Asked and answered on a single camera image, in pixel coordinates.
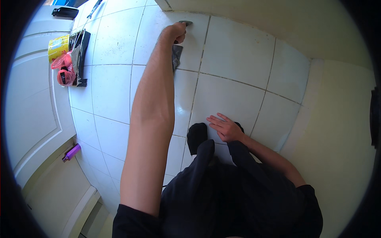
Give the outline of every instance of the pink plastic bag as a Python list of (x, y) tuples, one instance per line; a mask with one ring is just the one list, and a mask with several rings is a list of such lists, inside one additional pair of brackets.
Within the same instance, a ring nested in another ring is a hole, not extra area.
[(62, 67), (67, 68), (67, 70), (61, 69), (57, 74), (57, 81), (62, 86), (72, 86), (76, 78), (70, 53), (71, 51), (69, 51), (67, 54), (61, 55), (51, 64), (51, 69), (61, 69)]

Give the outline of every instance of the sleeve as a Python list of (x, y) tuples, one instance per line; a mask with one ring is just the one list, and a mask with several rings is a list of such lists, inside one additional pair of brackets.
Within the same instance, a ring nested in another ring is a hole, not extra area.
[(285, 237), (319, 237), (323, 229), (323, 216), (315, 190), (311, 185), (302, 185), (297, 189), (304, 194), (304, 213)]
[(112, 226), (112, 237), (160, 237), (159, 219), (119, 204)]

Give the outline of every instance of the trowel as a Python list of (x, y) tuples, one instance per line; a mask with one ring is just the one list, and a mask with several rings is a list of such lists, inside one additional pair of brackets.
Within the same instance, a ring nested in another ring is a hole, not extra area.
[[(179, 22), (181, 22), (181, 23), (185, 22), (186, 26), (189, 26), (193, 23), (191, 21), (179, 21)], [(173, 44), (178, 44), (178, 43), (179, 42), (177, 40), (175, 40)], [(172, 46), (172, 70), (173, 70), (173, 72), (180, 65), (181, 52), (182, 52), (182, 46), (179, 46), (179, 45), (173, 45)]]

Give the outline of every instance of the hand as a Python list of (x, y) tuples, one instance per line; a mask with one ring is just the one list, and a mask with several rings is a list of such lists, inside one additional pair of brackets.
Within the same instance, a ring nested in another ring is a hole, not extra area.
[(217, 113), (221, 120), (213, 115), (207, 117), (207, 121), (210, 122), (209, 126), (217, 131), (217, 135), (223, 142), (240, 141), (245, 136), (241, 131), (241, 128), (228, 117), (221, 113)]
[(163, 30), (163, 32), (164, 31), (169, 32), (169, 34), (173, 38), (173, 41), (176, 42), (176, 44), (180, 44), (184, 41), (185, 34), (187, 33), (185, 28), (186, 28), (185, 22), (183, 22), (183, 23), (176, 22), (175, 24), (173, 24), (171, 26), (167, 26)]

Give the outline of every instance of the foot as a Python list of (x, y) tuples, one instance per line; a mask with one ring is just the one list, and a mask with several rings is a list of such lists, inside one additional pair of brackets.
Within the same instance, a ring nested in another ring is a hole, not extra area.
[(208, 130), (205, 123), (193, 124), (187, 134), (188, 147), (191, 155), (197, 154), (199, 145), (208, 139)]
[(235, 124), (237, 124), (238, 126), (239, 126), (239, 128), (241, 128), (241, 131), (243, 132), (243, 133), (245, 133), (244, 131), (243, 131), (243, 128), (242, 128), (242, 126), (241, 126), (241, 124), (239, 124), (238, 122), (234, 122)]

